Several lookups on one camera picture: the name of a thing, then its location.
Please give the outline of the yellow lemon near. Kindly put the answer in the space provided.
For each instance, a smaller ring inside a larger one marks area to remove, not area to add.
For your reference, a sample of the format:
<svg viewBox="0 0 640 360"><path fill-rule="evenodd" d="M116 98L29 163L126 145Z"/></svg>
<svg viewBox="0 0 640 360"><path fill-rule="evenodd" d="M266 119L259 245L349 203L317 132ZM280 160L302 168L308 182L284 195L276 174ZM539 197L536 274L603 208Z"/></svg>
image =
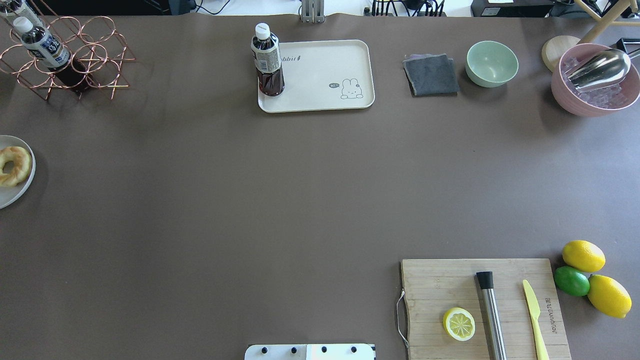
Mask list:
<svg viewBox="0 0 640 360"><path fill-rule="evenodd" d="M591 275L587 298L600 312L614 318L624 319L633 306L629 292L610 276Z"/></svg>

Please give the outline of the steel black-capped muddler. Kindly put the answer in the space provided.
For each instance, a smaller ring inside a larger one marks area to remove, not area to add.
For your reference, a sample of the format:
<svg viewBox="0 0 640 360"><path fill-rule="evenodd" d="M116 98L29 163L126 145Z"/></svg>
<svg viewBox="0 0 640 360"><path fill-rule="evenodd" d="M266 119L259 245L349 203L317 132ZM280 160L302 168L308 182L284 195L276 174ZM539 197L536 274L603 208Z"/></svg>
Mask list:
<svg viewBox="0 0 640 360"><path fill-rule="evenodd" d="M477 272L476 278L481 291L486 315L486 325L489 331L490 349L494 360L507 360L505 338L499 319L498 299L495 294L494 278L492 271Z"/></svg>

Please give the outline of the white round plate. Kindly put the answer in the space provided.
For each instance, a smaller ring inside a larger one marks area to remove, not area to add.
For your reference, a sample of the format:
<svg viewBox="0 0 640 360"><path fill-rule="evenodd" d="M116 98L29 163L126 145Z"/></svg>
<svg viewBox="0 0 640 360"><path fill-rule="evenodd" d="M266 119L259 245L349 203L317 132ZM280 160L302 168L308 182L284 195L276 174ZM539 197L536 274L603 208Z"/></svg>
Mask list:
<svg viewBox="0 0 640 360"><path fill-rule="evenodd" d="M13 187L5 187L2 186L0 189L0 209L9 207L12 203L16 202L29 188L35 177L35 169L36 169L36 161L35 154L32 148L16 136L1 134L0 135L0 146L1 149L11 146L18 146L25 148L29 152L30 155L30 170L29 175L23 180L19 182L16 186Z"/></svg>

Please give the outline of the yellow lemon far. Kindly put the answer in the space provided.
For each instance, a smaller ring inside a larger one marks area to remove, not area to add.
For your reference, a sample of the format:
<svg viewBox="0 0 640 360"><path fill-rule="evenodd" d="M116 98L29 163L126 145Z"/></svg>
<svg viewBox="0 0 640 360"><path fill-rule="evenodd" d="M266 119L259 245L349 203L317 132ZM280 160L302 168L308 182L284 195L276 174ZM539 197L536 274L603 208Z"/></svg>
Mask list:
<svg viewBox="0 0 640 360"><path fill-rule="evenodd" d="M605 253L594 243L586 240L573 240L562 249L565 264L581 272L598 272L606 264Z"/></svg>

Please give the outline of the tea bottle in rack rear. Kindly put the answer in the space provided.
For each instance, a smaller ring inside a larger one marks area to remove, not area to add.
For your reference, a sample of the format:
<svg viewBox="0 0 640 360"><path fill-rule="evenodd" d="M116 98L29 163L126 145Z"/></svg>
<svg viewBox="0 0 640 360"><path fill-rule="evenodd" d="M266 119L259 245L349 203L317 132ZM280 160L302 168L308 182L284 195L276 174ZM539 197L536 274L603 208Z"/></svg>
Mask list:
<svg viewBox="0 0 640 360"><path fill-rule="evenodd" d="M68 48L65 48L50 30L36 26L22 16L14 19L13 27L20 34L23 46L53 72L63 85L76 94L91 89L89 76L83 73L86 71L83 64L73 59Z"/></svg>

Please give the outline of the yellow lemon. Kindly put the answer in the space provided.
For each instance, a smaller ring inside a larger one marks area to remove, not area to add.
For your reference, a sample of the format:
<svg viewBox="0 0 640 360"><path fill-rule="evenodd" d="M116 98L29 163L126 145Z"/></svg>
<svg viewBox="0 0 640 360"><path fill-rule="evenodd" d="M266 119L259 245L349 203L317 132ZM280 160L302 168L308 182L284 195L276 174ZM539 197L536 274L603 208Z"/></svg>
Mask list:
<svg viewBox="0 0 640 360"><path fill-rule="evenodd" d="M629 292L610 276L591 275L587 298L600 312L614 318L624 319L633 306Z"/></svg>
<svg viewBox="0 0 640 360"><path fill-rule="evenodd" d="M565 264L581 272L598 272L606 264L605 253L594 243L586 240L573 240L562 249Z"/></svg>

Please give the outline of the cream rabbit serving tray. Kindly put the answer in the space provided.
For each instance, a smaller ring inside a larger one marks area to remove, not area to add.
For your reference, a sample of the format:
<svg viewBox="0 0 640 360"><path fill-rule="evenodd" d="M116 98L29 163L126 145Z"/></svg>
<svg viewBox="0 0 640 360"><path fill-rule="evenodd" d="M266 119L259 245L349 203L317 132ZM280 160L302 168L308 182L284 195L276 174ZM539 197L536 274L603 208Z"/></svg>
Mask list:
<svg viewBox="0 0 640 360"><path fill-rule="evenodd" d="M257 92L266 113L366 109L375 101L370 49L360 39L282 42L285 89Z"/></svg>

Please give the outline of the glazed donut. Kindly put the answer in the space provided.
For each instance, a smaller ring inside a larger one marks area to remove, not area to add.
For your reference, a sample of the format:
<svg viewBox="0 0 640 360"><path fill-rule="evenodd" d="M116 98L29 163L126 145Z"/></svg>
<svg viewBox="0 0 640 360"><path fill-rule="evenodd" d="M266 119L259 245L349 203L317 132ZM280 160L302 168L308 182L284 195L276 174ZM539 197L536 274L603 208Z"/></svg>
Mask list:
<svg viewBox="0 0 640 360"><path fill-rule="evenodd" d="M7 146L0 151L1 174L0 186L15 187L23 182L31 173L32 157L30 152L22 146ZM4 168L7 164L13 166L9 172Z"/></svg>

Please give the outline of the dark grey folded cloth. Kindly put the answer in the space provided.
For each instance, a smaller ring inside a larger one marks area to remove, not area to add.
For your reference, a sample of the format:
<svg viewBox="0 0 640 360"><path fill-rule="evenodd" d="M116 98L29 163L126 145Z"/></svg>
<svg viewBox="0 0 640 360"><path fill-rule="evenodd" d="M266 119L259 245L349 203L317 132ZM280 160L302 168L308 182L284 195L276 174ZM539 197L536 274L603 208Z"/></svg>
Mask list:
<svg viewBox="0 0 640 360"><path fill-rule="evenodd" d="M460 90L454 59L446 54L412 54L402 64L414 97L451 95Z"/></svg>

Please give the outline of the mint green bowl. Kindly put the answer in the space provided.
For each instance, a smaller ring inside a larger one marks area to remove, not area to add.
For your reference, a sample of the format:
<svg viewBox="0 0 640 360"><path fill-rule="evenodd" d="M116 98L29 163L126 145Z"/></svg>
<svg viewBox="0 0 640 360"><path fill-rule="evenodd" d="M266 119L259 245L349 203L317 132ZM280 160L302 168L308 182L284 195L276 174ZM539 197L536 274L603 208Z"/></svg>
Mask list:
<svg viewBox="0 0 640 360"><path fill-rule="evenodd" d="M465 71L470 80L484 88L496 88L513 79L519 70L519 60L508 46L484 40L467 51Z"/></svg>

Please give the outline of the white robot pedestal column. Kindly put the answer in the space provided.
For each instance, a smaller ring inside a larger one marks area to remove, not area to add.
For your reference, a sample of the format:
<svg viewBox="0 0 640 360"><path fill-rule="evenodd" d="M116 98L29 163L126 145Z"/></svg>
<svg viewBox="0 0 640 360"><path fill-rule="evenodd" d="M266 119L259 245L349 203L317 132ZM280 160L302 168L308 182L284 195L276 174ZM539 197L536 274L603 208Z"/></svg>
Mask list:
<svg viewBox="0 0 640 360"><path fill-rule="evenodd" d="M374 344L363 342L309 344L253 344L245 360L375 360Z"/></svg>

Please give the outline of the metal ice scoop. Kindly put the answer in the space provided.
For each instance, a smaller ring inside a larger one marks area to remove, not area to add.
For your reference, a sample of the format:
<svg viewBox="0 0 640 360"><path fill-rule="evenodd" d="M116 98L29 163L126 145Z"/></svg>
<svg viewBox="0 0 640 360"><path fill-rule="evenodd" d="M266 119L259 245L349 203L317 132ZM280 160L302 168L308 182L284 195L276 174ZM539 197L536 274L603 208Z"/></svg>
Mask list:
<svg viewBox="0 0 640 360"><path fill-rule="evenodd" d="M578 92L590 92L622 82L631 70L630 56L617 48L597 52L567 75Z"/></svg>

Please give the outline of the green lime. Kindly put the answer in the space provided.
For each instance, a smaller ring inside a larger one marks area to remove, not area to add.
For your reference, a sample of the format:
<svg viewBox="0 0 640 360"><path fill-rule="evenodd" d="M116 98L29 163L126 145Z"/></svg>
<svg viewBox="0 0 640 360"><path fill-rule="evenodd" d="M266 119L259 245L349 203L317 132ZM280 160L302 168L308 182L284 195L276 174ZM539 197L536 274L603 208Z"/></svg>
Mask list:
<svg viewBox="0 0 640 360"><path fill-rule="evenodd" d="M587 296L591 289L587 276L572 266L558 267L553 274L553 279L556 287L570 296Z"/></svg>

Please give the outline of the aluminium frame post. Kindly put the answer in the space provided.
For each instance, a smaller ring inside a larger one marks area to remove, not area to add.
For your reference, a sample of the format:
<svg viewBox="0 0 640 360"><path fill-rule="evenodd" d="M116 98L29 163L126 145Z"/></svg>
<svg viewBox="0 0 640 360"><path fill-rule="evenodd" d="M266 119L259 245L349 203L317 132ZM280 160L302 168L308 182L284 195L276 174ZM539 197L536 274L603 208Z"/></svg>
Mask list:
<svg viewBox="0 0 640 360"><path fill-rule="evenodd" d="M304 24L321 24L326 21L324 0L301 0L300 19Z"/></svg>

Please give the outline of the yellow plastic knife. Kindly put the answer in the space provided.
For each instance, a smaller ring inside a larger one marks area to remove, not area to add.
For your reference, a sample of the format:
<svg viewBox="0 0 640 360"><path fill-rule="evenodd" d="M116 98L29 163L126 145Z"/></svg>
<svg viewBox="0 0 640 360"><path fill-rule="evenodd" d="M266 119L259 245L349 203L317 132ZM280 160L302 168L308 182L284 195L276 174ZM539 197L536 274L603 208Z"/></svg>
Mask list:
<svg viewBox="0 0 640 360"><path fill-rule="evenodd" d="M538 319L541 315L540 305L537 296L528 280L522 280L523 291L525 292L526 305L528 308L532 334L534 337L535 355L538 360L550 360L546 343Z"/></svg>

